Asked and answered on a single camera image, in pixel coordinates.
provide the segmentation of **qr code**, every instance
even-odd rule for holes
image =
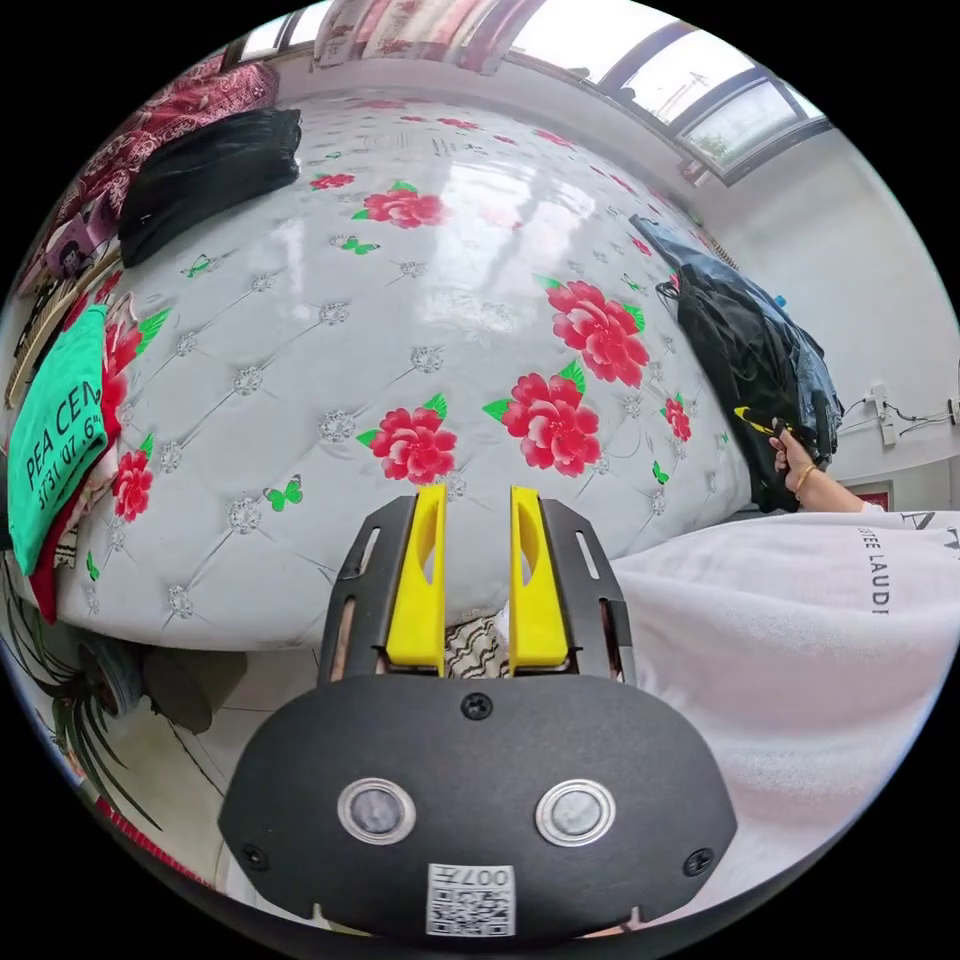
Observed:
[[[512,937],[516,926],[513,867],[431,863],[427,933],[439,937]]]

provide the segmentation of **cable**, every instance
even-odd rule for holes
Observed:
[[[858,420],[856,423],[845,423],[843,424],[837,433],[846,433],[848,430],[852,430],[854,427],[862,427],[865,423],[876,423],[877,420],[882,420],[883,417],[868,417],[866,420]]]
[[[924,417],[911,417],[905,413],[901,413],[900,410],[895,407],[892,403],[884,403],[884,408],[892,410],[901,420],[906,420],[908,423],[920,423],[921,421],[930,421],[934,420],[937,417],[943,416],[943,411],[937,413],[931,413]]]
[[[847,407],[847,409],[846,409],[846,410],[844,411],[844,413],[843,413],[843,417],[841,418],[841,422],[842,422],[843,420],[846,420],[847,417],[850,416],[851,412],[854,411],[854,410],[856,410],[857,407],[859,407],[861,403],[866,403],[866,402],[867,402],[867,398],[866,398],[866,397],[863,397],[861,400],[858,400],[852,407]]]
[[[949,423],[949,422],[950,422],[949,417],[941,417],[939,420],[921,420],[919,423],[915,423],[913,424],[913,426],[907,427],[906,429],[901,430],[899,436],[902,437],[905,433],[909,433],[911,430],[916,430],[919,427],[932,427],[934,424],[937,424],[937,423]]]

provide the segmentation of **screw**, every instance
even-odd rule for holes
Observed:
[[[493,713],[493,701],[485,693],[468,693],[460,704],[468,720],[486,720]]]
[[[247,866],[251,870],[267,869],[267,855],[259,847],[255,847],[252,843],[247,843],[244,844],[240,852],[243,854],[243,859],[247,861]]]
[[[710,864],[713,863],[713,851],[709,847],[701,847],[683,861],[683,872],[688,877],[699,877]]]

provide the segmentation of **curtain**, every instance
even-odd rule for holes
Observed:
[[[335,0],[314,41],[310,69],[393,57],[496,72],[544,0]]]

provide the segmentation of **window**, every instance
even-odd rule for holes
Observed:
[[[565,70],[586,68],[587,79],[598,83],[627,51],[675,21],[631,0],[546,0],[512,49]]]
[[[624,86],[633,90],[637,106],[670,124],[720,84],[754,67],[736,47],[696,30],[648,60]]]
[[[327,15],[331,2],[332,0],[325,0],[324,3],[315,3],[303,11],[297,25],[293,28],[293,33],[290,35],[290,46],[295,47],[301,43],[312,44],[317,39],[320,24],[323,23],[323,18]]]
[[[280,42],[280,31],[287,22],[287,18],[277,17],[262,26],[251,30],[247,34],[247,42],[243,46],[241,60],[251,60],[255,57],[262,57],[264,54],[273,53],[277,50]]]
[[[728,100],[681,136],[721,170],[796,127],[797,114],[772,83],[761,83]]]
[[[333,0],[322,0],[251,30],[237,41],[242,43],[240,60],[257,60],[311,46],[332,4]]]

